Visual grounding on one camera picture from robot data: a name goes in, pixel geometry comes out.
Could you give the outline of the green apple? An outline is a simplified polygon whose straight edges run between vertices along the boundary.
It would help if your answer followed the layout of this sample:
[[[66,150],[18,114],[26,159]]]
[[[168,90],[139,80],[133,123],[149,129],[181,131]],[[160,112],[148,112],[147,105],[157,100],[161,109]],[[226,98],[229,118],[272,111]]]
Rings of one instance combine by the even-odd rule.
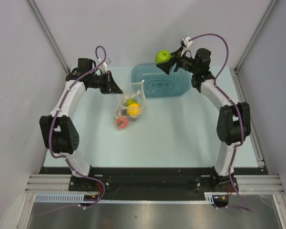
[[[171,53],[168,50],[160,50],[155,56],[155,63],[160,64],[171,59]]]

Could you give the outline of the green pear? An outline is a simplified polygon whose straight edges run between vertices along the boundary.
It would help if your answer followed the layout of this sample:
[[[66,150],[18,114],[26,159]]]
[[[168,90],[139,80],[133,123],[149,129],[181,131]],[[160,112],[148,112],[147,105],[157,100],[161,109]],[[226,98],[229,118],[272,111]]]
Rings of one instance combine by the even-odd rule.
[[[131,104],[137,103],[134,99],[130,99],[126,102],[125,106],[130,106]]]

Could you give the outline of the clear dotted zip bag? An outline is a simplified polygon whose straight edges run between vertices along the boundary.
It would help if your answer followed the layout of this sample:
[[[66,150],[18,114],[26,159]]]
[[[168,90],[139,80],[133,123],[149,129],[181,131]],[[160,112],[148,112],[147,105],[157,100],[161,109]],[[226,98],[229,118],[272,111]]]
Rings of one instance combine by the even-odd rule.
[[[114,125],[117,131],[122,131],[134,123],[143,113],[146,106],[144,91],[145,80],[138,83],[128,83],[117,97],[117,109],[114,115]]]

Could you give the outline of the orange fruit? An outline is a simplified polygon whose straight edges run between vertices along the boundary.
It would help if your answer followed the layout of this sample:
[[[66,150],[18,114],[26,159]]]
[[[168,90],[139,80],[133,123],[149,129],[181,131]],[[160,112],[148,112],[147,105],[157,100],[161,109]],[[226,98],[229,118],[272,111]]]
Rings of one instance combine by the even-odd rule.
[[[127,114],[132,118],[137,118],[141,115],[142,109],[138,103],[131,104],[127,107]]]

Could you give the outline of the peach fruit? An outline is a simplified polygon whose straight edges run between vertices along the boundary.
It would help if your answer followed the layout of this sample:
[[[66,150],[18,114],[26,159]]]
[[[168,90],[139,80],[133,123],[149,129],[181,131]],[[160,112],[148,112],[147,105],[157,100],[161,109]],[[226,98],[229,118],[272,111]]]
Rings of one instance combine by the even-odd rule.
[[[115,119],[115,125],[119,129],[125,129],[129,124],[129,119],[128,117],[121,115],[117,116]]]

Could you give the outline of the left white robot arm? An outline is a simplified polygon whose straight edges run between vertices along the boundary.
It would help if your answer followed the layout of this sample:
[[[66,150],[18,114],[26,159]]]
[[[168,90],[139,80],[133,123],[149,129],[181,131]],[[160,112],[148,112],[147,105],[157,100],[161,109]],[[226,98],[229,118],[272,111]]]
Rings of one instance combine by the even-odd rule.
[[[91,166],[78,150],[80,137],[72,117],[89,88],[98,89],[102,94],[122,94],[112,72],[107,69],[106,60],[79,58],[78,66],[66,76],[57,105],[49,115],[41,116],[39,120],[42,138],[51,156],[62,158],[72,175],[80,177],[79,185],[87,191],[95,187],[96,179],[90,176]]]

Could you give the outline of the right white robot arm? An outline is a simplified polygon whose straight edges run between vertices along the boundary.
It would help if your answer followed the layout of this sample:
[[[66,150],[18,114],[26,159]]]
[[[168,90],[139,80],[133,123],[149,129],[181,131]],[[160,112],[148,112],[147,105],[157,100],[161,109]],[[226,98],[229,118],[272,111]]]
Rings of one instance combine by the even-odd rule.
[[[236,103],[217,85],[210,71],[211,52],[208,49],[198,49],[194,57],[187,56],[186,52],[182,47],[173,53],[161,50],[155,56],[155,63],[166,74],[179,69],[191,73],[192,87],[207,97],[219,111],[216,132],[221,145],[209,183],[213,190],[222,191],[227,184],[234,185],[237,149],[251,133],[250,106],[247,102]]]

